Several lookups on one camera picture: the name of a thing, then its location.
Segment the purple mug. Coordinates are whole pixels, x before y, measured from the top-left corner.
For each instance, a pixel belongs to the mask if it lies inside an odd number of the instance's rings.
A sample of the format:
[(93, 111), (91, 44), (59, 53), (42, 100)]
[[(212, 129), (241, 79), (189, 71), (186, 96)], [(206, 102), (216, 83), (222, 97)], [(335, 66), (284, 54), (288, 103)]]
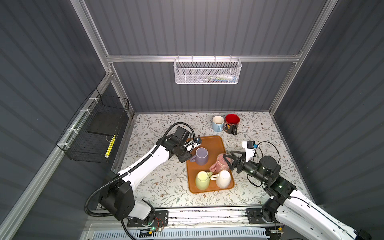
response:
[(209, 152), (206, 148), (197, 148), (195, 154), (189, 159), (191, 163), (199, 166), (205, 165), (209, 160)]

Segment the light green mug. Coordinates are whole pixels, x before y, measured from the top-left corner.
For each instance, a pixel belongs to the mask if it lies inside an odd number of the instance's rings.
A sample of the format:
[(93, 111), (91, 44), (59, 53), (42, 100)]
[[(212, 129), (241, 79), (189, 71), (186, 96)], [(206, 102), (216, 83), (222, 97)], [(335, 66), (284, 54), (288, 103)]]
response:
[(203, 191), (209, 187), (210, 177), (213, 175), (213, 172), (200, 171), (195, 179), (196, 187)]

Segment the black skull pattern mug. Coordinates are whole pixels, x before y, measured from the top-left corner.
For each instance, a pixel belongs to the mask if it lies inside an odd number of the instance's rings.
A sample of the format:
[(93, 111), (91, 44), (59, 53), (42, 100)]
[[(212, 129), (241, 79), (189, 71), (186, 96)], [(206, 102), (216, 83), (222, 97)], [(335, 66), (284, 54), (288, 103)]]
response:
[(224, 131), (227, 134), (236, 136), (238, 134), (238, 125), (240, 117), (236, 114), (228, 114), (225, 116)]

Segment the light blue mug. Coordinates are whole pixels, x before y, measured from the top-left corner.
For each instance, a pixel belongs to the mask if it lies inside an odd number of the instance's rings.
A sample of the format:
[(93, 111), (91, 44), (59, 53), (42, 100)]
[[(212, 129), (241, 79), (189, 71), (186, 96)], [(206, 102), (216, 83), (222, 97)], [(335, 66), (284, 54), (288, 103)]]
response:
[(212, 128), (214, 132), (220, 133), (223, 130), (225, 119), (221, 116), (214, 116), (212, 119)]

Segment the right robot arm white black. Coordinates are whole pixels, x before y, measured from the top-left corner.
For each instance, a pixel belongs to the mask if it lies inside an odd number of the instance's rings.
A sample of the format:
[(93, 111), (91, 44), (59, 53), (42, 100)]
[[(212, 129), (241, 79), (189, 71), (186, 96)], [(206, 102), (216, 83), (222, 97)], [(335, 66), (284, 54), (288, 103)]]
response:
[(264, 203), (261, 215), (266, 223), (279, 222), (308, 240), (370, 240), (365, 230), (337, 220), (313, 203), (288, 180), (280, 176), (280, 165), (271, 156), (258, 163), (247, 159), (245, 152), (232, 151), (223, 156), (231, 170), (245, 172), (261, 183), (270, 198)]

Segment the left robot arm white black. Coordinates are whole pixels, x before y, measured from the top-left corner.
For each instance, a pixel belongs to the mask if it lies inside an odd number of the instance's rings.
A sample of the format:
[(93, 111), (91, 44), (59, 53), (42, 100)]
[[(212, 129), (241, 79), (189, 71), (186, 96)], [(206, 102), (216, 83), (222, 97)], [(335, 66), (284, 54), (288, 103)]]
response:
[(106, 183), (123, 176), (101, 189), (99, 203), (118, 221), (137, 218), (151, 223), (155, 208), (144, 200), (137, 200), (134, 191), (139, 184), (159, 165), (176, 156), (181, 163), (192, 157), (192, 151), (202, 143), (193, 130), (180, 126), (170, 134), (170, 129), (157, 140), (153, 148), (130, 167), (116, 174), (109, 174)]

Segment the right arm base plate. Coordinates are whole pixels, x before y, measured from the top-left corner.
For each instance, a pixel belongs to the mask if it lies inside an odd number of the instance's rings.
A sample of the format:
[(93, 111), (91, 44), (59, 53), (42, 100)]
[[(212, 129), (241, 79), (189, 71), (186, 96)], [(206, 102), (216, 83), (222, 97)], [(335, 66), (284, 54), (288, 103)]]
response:
[(285, 226), (284, 224), (278, 222), (276, 219), (269, 222), (264, 220), (261, 207), (246, 208), (245, 216), (247, 217), (249, 224), (274, 224), (279, 226)]

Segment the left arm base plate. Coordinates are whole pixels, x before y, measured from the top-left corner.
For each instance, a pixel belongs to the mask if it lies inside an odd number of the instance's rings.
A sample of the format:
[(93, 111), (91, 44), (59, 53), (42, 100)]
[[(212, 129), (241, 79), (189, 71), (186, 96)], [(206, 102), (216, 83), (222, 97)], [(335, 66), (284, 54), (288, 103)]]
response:
[(146, 219), (140, 220), (138, 218), (128, 218), (127, 227), (139, 228), (139, 227), (166, 227), (169, 220), (169, 211), (155, 210)]

